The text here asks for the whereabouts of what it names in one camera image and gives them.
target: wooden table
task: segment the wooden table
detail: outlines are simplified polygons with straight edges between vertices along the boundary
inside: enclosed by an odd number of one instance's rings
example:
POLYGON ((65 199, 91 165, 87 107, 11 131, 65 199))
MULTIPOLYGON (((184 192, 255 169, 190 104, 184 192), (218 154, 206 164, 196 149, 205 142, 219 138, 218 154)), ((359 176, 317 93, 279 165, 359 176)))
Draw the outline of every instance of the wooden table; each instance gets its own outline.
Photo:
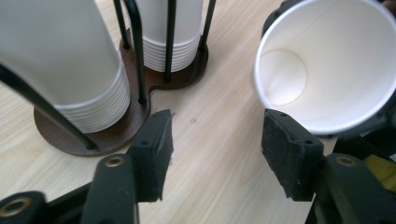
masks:
MULTIPOLYGON (((261 153, 264 108, 251 85, 262 25, 280 2, 218 0, 204 78, 151 94, 152 113, 175 113, 175 152, 163 201, 140 203, 141 223, 304 223, 311 203, 286 199, 261 153)), ((118 45, 112 1, 96 3, 118 45)), ((33 107, 2 84, 0 118, 0 198, 39 190, 51 201, 92 181, 101 158, 50 146, 35 126, 33 107)), ((327 151, 333 142, 326 142, 327 151)))

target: yellow part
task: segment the yellow part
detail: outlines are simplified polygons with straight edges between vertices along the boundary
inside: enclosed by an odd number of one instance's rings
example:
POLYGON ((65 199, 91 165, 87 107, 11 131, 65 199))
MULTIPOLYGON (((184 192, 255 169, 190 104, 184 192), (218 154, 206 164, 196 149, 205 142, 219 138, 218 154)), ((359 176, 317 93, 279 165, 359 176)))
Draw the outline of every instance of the yellow part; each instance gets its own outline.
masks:
POLYGON ((363 161, 385 189, 396 193, 396 162, 384 160, 376 155, 371 155, 363 161))

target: light wood surface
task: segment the light wood surface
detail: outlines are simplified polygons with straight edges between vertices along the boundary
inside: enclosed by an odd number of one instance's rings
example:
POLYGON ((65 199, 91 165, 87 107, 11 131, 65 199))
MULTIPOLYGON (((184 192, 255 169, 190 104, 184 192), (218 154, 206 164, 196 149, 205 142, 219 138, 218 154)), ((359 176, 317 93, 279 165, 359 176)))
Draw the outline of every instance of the light wood surface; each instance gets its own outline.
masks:
MULTIPOLYGON (((152 93, 152 113, 175 113, 175 152, 163 201, 140 203, 141 223, 304 223, 311 204, 286 199, 261 153, 264 108, 251 85, 262 25, 280 2, 218 0, 204 78, 188 88, 152 93)), ((118 45, 112 1, 96 3, 118 45)), ((33 107, 3 84, 0 127, 0 198, 39 190, 51 201, 92 181, 101 158, 50 146, 35 127, 33 107)), ((325 142, 328 152, 333 143, 325 142)))

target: black metal rod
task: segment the black metal rod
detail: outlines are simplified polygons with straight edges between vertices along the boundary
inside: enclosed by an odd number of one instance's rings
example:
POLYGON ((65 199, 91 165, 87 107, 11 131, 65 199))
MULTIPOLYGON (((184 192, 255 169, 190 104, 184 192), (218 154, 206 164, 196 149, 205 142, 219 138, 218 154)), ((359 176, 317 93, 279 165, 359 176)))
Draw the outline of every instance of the black metal rod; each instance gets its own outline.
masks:
POLYGON ((165 73, 163 80, 170 82, 172 77, 172 58, 173 58, 173 47, 175 42, 175 22, 176 22, 176 0, 168 0, 168 21, 166 30, 166 58, 165 58, 165 73))
POLYGON ((46 114, 51 120, 56 122, 61 128, 75 136, 87 149, 94 149, 96 144, 66 119, 38 92, 30 87, 24 80, 0 64, 0 80, 11 89, 22 95, 29 102, 36 106, 41 112, 46 114))
POLYGON ((131 19, 131 27, 134 39, 134 59, 136 62, 137 82, 139 86, 139 103, 144 105, 146 98, 146 78, 143 59, 143 33, 142 21, 140 20, 139 10, 134 0, 124 0, 126 9, 131 19))
POLYGON ((129 44, 128 35, 126 34, 125 21, 123 19, 121 2, 120 0, 113 0, 113 2, 114 2, 114 8, 116 9, 117 20, 119 21, 120 32, 123 43, 122 47, 125 49, 129 49, 131 45, 129 44))
POLYGON ((210 0, 209 7, 207 8, 204 33, 199 45, 200 50, 204 50, 206 46, 207 37, 209 36, 210 24, 212 23, 213 12, 215 11, 216 0, 210 0))

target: dark wooden base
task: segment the dark wooden base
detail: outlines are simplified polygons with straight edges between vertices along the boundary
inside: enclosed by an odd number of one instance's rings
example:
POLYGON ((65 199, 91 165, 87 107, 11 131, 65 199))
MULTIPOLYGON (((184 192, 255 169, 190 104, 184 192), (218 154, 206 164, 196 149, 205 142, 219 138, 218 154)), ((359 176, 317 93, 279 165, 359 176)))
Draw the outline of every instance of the dark wooden base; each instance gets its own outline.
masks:
POLYGON ((147 103, 138 103, 137 75, 134 61, 134 51, 124 49, 120 43, 120 53, 125 65, 126 74, 131 90, 131 103, 125 115, 113 126, 97 133, 87 133, 96 144, 96 148, 88 150, 74 136, 65 132, 61 127, 48 119, 36 108, 34 111, 35 125, 41 135, 54 147, 61 151, 84 157, 101 156, 120 150, 134 139, 134 135, 149 117, 150 93, 154 90, 175 90, 189 86, 200 80, 205 73, 208 60, 208 49, 198 49, 194 61, 185 69, 172 73, 170 82, 163 81, 163 73, 146 68, 147 103))

